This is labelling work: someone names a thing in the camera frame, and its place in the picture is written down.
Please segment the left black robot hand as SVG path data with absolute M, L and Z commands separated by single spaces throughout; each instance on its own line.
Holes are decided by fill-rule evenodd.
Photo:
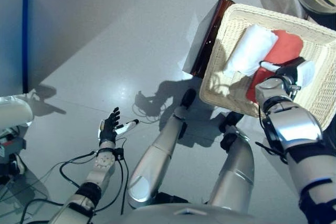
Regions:
M 106 141 L 115 144 L 117 138 L 123 136 L 131 129 L 135 128 L 140 121 L 138 119 L 131 120 L 127 123 L 119 123 L 120 110 L 118 107 L 114 108 L 107 119 L 100 122 L 98 128 L 98 141 L 99 145 Z

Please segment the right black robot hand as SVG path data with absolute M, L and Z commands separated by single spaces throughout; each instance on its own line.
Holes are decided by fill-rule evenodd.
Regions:
M 298 57 L 284 63 L 261 61 L 260 66 L 277 76 L 286 77 L 292 85 L 308 86 L 314 78 L 315 64 L 313 61 Z

